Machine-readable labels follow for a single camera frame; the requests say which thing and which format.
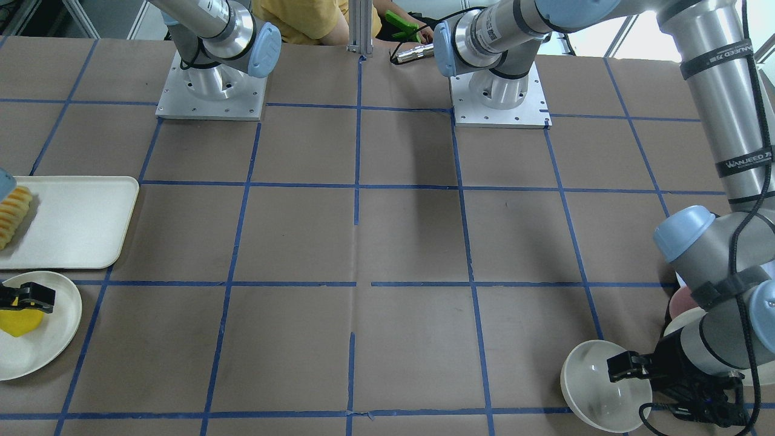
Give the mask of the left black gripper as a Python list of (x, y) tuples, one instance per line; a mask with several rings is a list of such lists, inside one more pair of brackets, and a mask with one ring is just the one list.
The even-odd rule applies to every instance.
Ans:
[(673, 400), (668, 405), (680, 420), (715, 424), (721, 428), (745, 427), (744, 384), (736, 372), (708, 375), (690, 362), (676, 333), (662, 339), (651, 354), (623, 351), (607, 359), (608, 379), (651, 379), (651, 388)]

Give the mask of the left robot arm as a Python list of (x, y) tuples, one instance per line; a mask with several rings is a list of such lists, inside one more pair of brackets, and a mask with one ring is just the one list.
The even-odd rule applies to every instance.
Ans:
[(457, 125), (474, 292), (497, 434), (589, 428), (560, 367), (604, 339), (650, 352), (676, 276), (651, 232), (692, 204), (725, 212), (711, 152), (673, 62), (539, 57), (553, 126)]

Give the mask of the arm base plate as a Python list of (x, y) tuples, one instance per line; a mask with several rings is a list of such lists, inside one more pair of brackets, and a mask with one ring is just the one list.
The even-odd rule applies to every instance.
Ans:
[(267, 82), (224, 65), (185, 67), (175, 53), (156, 116), (177, 121), (259, 122)]
[(454, 76), (449, 85), (458, 126), (546, 129), (553, 125), (536, 64), (522, 78), (477, 71)]

